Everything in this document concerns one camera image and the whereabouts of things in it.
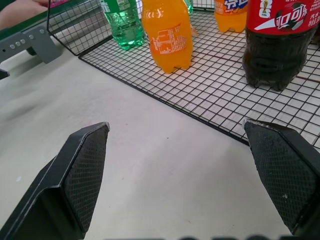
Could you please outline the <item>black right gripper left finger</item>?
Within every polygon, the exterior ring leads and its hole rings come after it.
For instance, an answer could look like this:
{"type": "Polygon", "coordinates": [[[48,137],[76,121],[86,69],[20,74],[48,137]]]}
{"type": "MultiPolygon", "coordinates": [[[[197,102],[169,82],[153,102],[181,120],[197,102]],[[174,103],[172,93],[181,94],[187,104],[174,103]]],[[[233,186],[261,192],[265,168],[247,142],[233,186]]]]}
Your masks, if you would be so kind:
{"type": "Polygon", "coordinates": [[[0,240],[84,240],[100,193],[108,122],[72,133],[37,174],[0,229],[0,240]]]}

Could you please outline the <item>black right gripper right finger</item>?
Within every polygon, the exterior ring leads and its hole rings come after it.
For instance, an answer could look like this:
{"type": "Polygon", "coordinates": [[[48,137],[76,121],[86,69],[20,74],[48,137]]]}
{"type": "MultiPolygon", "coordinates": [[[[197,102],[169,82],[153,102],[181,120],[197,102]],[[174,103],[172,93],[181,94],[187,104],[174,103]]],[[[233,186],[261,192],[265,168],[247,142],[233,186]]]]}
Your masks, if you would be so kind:
{"type": "Polygon", "coordinates": [[[320,152],[296,130],[243,122],[259,178],[294,236],[320,236],[320,152]]]}

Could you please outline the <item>cola bottle with red label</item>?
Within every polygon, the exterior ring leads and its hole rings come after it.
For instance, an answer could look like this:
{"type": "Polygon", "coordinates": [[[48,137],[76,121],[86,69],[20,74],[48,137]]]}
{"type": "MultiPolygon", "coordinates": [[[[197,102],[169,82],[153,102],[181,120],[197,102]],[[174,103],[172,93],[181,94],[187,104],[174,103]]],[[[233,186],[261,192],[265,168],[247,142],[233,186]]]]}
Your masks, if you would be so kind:
{"type": "Polygon", "coordinates": [[[242,66],[247,83],[284,90],[301,72],[320,23],[320,0],[249,0],[242,66]]]}

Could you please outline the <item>dark brown drink bottle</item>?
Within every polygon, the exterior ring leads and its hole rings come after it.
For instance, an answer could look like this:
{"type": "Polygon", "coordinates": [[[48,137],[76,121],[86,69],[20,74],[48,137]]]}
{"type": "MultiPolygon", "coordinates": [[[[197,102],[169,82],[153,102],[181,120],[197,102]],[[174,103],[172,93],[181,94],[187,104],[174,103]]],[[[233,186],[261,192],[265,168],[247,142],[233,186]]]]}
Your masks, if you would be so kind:
{"type": "Polygon", "coordinates": [[[311,43],[316,44],[320,48],[320,24],[312,37],[311,43]]]}

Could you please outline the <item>orange soda bottle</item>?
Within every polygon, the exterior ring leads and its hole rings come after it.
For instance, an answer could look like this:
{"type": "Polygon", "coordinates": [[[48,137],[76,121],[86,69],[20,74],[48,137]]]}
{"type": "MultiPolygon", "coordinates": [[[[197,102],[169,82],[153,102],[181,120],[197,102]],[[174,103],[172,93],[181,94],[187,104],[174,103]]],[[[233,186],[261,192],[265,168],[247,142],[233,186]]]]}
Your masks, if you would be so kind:
{"type": "Polygon", "coordinates": [[[158,67],[168,74],[190,67],[193,34],[184,0],[142,0],[142,25],[158,67]]]}
{"type": "Polygon", "coordinates": [[[246,27],[248,0],[214,0],[214,16],[220,32],[241,33],[246,27]]]}

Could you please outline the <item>grey metal bracket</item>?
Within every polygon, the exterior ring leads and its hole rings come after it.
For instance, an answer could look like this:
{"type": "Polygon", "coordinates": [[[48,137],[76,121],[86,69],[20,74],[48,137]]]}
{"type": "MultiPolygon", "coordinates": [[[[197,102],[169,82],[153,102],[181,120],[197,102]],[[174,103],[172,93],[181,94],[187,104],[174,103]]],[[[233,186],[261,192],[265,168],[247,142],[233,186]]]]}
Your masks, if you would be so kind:
{"type": "Polygon", "coordinates": [[[35,54],[46,64],[61,55],[43,25],[10,32],[17,25],[0,30],[0,64],[22,51],[35,54]]]}

